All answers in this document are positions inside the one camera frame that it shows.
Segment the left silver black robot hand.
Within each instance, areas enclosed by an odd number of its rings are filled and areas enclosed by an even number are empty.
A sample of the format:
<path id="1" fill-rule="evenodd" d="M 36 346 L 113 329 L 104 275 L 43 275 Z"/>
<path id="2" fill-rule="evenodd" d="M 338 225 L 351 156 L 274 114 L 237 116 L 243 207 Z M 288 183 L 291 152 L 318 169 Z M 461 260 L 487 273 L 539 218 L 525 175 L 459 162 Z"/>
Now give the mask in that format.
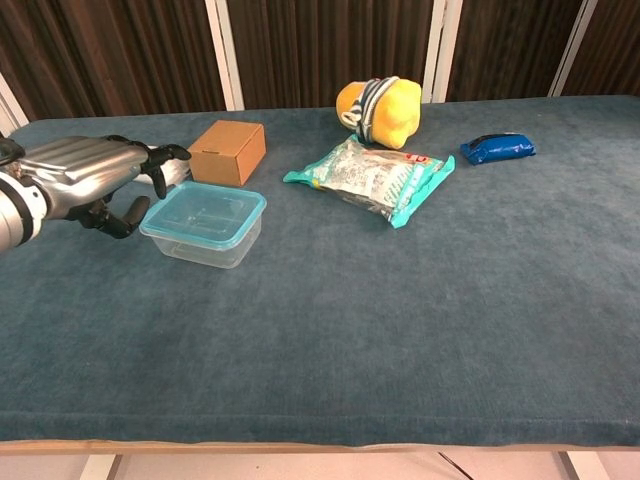
<path id="1" fill-rule="evenodd" d="M 119 218 L 108 207 L 114 193 L 142 174 L 152 180 L 157 197 L 163 199 L 167 184 L 161 166 L 190 158 L 176 144 L 151 148 L 119 135 L 72 136 L 28 150 L 19 160 L 19 171 L 44 194 L 46 220 L 77 221 L 87 229 L 123 239 L 136 230 L 150 199 L 137 197 Z"/>

